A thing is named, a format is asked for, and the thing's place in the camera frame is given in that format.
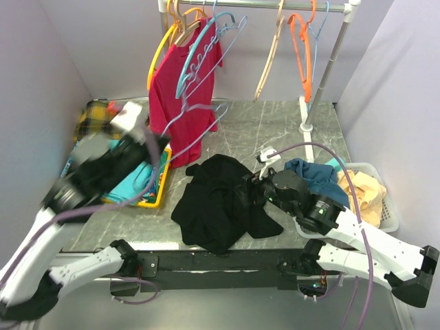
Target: black fabric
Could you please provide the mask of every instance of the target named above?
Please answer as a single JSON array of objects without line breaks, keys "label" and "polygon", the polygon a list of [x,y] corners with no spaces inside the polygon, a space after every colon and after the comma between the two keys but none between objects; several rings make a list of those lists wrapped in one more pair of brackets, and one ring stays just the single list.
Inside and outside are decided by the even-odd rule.
[{"label": "black fabric", "polygon": [[193,178],[171,215],[186,245],[222,254],[245,232],[255,239],[283,232],[266,214],[263,203],[254,203],[257,193],[243,189],[243,176],[249,174],[239,161],[225,155],[214,155],[186,169],[186,175]]}]

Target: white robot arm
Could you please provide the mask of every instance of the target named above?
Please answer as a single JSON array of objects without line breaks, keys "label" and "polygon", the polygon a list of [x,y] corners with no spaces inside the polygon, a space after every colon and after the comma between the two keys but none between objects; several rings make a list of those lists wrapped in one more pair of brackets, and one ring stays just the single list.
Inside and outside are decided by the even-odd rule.
[{"label": "white robot arm", "polygon": [[[151,162],[145,145],[142,107],[128,102],[111,122],[126,134],[110,149],[101,135],[85,137],[72,152],[69,173],[60,178],[43,200],[34,225],[14,256],[0,271],[0,320],[36,320],[50,311],[60,298],[95,278],[119,273],[135,274],[137,253],[124,240],[103,251],[63,267],[49,268],[62,247],[78,235],[90,217],[54,222],[65,211],[101,204],[109,193],[142,162]],[[167,137],[155,137],[162,152]],[[23,253],[29,242],[34,245]]]},{"label": "white robot arm", "polygon": [[[268,147],[257,157],[259,162],[274,149]],[[373,278],[393,295],[415,307],[425,307],[439,251],[432,246],[418,247],[404,243],[367,222],[358,223],[356,215],[334,200],[309,192],[307,182],[292,170],[276,172],[265,166],[267,177],[255,173],[245,178],[245,189],[260,190],[264,199],[289,215],[305,229],[325,238],[346,243],[348,251],[319,240],[309,240],[302,252],[301,274],[333,270],[369,278],[369,263],[361,229],[364,229],[373,257]]]}]

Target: marble table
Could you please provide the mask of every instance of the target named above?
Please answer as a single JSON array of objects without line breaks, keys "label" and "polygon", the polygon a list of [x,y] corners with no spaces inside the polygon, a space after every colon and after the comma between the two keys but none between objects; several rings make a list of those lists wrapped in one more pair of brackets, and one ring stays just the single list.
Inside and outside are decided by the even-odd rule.
[{"label": "marble table", "polygon": [[[273,146],[276,150],[303,141],[298,131],[300,109],[297,102],[257,103],[248,101],[226,102],[229,110],[219,123],[215,133],[203,138],[202,162],[216,153],[237,158],[251,171],[261,165],[256,156],[261,149]],[[312,140],[321,142],[349,161],[347,146],[342,135],[335,109],[330,102],[322,103],[313,123]],[[317,163],[325,163],[331,156],[318,147],[313,148]],[[305,158],[303,147],[282,154],[282,161],[273,167],[279,171],[284,163],[295,157]],[[185,176],[185,167],[172,170],[165,183],[164,199],[157,210],[126,207],[111,212],[97,212],[83,227],[80,234],[63,249],[65,252],[91,252],[105,247],[116,239],[125,239],[136,250],[191,250],[198,246],[187,246],[182,242],[180,227],[171,220],[171,212],[180,200],[190,177]],[[265,209],[284,231],[276,237],[253,239],[245,234],[232,249],[289,249],[303,248],[307,239],[301,237],[294,220],[268,203]]]}]

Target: plaid clothing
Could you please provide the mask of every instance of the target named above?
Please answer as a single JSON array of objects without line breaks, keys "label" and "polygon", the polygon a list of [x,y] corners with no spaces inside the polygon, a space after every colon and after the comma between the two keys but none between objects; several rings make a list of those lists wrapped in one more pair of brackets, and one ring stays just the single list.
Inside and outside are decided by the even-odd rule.
[{"label": "plaid clothing", "polygon": [[109,139],[112,140],[119,140],[121,138],[120,132],[110,124],[110,121],[115,118],[115,114],[107,112],[107,105],[106,102],[100,101],[90,101],[87,103],[75,128],[75,143],[88,134],[98,132],[109,134]]}]

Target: metal pole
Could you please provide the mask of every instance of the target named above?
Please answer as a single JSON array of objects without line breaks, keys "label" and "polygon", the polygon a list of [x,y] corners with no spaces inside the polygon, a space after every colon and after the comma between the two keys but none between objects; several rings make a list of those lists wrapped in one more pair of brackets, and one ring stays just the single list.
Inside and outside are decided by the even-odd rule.
[{"label": "metal pole", "polygon": [[[186,5],[196,5],[202,6],[212,6],[214,4],[214,0],[181,0],[180,3]],[[279,0],[275,1],[262,1],[262,0],[218,0],[216,6],[225,6],[225,7],[246,7],[246,8],[263,8],[263,9],[278,9],[280,5]],[[310,3],[302,3],[302,2],[291,2],[285,3],[283,9],[287,10],[311,10]],[[316,10],[319,12],[327,11],[327,4],[325,3],[317,3]],[[345,5],[330,5],[329,12],[341,12],[346,13],[347,8]]]},{"label": "metal pole", "polygon": [[[162,36],[164,36],[167,33],[167,31],[168,31],[168,14],[166,12],[161,12],[160,13],[160,21],[162,23]],[[169,47],[170,47],[170,43],[167,40],[165,42],[164,49],[163,49],[164,50],[164,56],[166,55],[166,52],[168,51]]]},{"label": "metal pole", "polygon": [[333,46],[333,50],[331,51],[329,62],[327,63],[327,66],[325,67],[324,74],[322,75],[322,79],[319,83],[318,90],[316,91],[315,98],[313,99],[313,102],[311,104],[311,108],[309,111],[309,114],[307,115],[307,119],[305,120],[305,123],[301,124],[301,129],[303,131],[310,131],[312,129],[311,121],[313,120],[315,113],[318,110],[319,102],[321,101],[322,93],[324,91],[325,85],[327,83],[327,79],[330,76],[331,68],[333,67],[333,64],[336,61],[336,58],[338,57],[339,48],[341,46],[342,40],[344,39],[345,32],[349,26],[349,23],[344,22],[342,24],[341,30],[339,31],[338,37],[336,39],[335,45]]}]

